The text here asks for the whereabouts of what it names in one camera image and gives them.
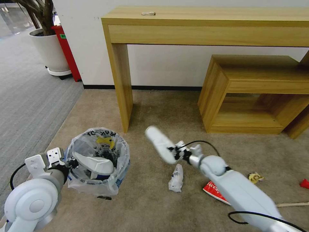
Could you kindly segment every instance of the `glass wall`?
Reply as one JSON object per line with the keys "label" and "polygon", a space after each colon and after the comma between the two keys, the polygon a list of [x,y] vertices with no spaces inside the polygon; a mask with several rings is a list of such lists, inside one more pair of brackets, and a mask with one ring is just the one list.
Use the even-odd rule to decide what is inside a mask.
{"label": "glass wall", "polygon": [[0,38],[19,34],[33,27],[25,8],[10,0],[0,0]]}

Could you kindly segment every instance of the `red fire extinguisher box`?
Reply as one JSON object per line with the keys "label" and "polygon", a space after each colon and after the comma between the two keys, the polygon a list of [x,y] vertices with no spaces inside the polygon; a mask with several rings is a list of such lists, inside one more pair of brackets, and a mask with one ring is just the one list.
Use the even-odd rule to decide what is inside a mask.
{"label": "red fire extinguisher box", "polygon": [[64,56],[67,59],[69,68],[70,68],[72,75],[73,75],[73,78],[76,82],[78,82],[79,80],[81,80],[80,73],[79,73],[78,68],[76,66],[73,54],[71,52],[67,38],[65,37],[62,26],[52,26],[51,28],[57,34],[57,38],[58,38],[60,46],[63,50]]}

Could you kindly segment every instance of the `potted plant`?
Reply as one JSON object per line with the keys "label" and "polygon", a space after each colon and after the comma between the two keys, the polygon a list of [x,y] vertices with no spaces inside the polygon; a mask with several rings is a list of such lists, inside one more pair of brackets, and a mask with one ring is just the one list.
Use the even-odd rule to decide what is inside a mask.
{"label": "potted plant", "polygon": [[41,24],[40,29],[30,32],[30,37],[41,55],[48,72],[54,76],[64,76],[71,73],[59,41],[51,27],[53,23],[52,0],[15,0],[34,14]]}

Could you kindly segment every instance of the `red object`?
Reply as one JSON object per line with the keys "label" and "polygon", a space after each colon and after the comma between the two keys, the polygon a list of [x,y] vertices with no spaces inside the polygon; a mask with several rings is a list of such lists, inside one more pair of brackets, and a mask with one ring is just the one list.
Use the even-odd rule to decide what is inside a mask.
{"label": "red object", "polygon": [[209,181],[207,183],[207,185],[205,185],[205,187],[203,188],[203,190],[208,193],[209,195],[211,195],[212,197],[216,198],[217,200],[220,200],[222,202],[224,202],[225,204],[231,205],[222,195],[221,193],[218,191],[217,186]]}
{"label": "red object", "polygon": [[67,59],[69,68],[70,68],[72,75],[73,75],[73,78],[76,82],[78,82],[79,80],[81,80],[80,73],[79,73],[78,68],[76,66],[73,54],[71,52],[69,43],[68,43],[67,38],[64,34],[62,26],[52,26],[51,28],[57,34],[57,38],[58,38],[60,46],[63,50],[64,56]]}
{"label": "red object", "polygon": [[300,187],[309,189],[309,181],[307,179],[304,179],[299,185]]}

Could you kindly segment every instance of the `plastic bag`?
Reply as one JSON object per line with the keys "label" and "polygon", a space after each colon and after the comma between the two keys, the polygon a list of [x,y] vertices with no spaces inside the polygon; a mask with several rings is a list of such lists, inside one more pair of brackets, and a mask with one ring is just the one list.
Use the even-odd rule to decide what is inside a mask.
{"label": "plastic bag", "polygon": [[171,180],[168,182],[168,189],[174,192],[181,192],[183,186],[183,167],[177,164]]}
{"label": "plastic bag", "polygon": [[118,194],[119,186],[130,166],[129,145],[120,135],[104,127],[90,128],[72,139],[65,160],[71,159],[74,152],[109,159],[116,169],[110,176],[90,179],[91,172],[79,165],[68,176],[69,188],[95,196],[109,197]]}

